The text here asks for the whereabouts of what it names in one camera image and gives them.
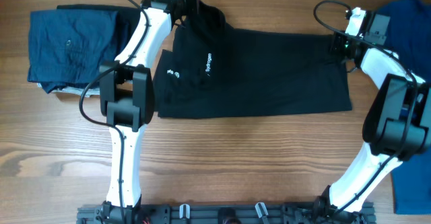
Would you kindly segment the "black t-shirt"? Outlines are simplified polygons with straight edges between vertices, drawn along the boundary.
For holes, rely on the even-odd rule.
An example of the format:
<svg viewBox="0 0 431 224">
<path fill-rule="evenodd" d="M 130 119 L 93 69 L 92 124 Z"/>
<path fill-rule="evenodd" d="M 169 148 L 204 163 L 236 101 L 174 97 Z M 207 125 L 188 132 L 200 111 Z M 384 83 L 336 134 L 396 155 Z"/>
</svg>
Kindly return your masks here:
<svg viewBox="0 0 431 224">
<path fill-rule="evenodd" d="M 154 77 L 161 118 L 224 118 L 352 109 L 343 56 L 330 35 L 233 28 L 199 2 Z"/>
</svg>

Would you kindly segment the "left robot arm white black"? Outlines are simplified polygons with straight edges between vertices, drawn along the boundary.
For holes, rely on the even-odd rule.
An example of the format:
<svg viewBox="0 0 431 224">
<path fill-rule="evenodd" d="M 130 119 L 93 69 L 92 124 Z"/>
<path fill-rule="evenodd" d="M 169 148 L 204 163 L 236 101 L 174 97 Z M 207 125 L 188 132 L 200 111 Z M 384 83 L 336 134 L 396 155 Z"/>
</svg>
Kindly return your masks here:
<svg viewBox="0 0 431 224">
<path fill-rule="evenodd" d="M 139 164 L 142 138 L 155 105 L 151 67 L 187 0 L 143 0 L 139 21 L 121 53 L 100 66 L 100 109 L 110 128 L 112 166 L 106 200 L 95 223 L 145 223 Z"/>
</svg>

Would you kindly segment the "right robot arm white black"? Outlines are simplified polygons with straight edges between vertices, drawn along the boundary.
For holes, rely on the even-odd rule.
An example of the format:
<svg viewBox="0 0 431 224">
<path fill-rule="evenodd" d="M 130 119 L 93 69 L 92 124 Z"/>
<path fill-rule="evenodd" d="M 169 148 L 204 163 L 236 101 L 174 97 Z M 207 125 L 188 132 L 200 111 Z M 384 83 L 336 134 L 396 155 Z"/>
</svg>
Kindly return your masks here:
<svg viewBox="0 0 431 224">
<path fill-rule="evenodd" d="M 309 210 L 314 219 L 353 223 L 364 203 L 393 170 L 430 148 L 430 82 L 402 61 L 394 37 L 406 20 L 395 14 L 347 5 L 346 30 L 335 30 L 335 49 L 377 86 L 362 128 L 364 140 L 338 181 L 326 187 Z"/>
</svg>

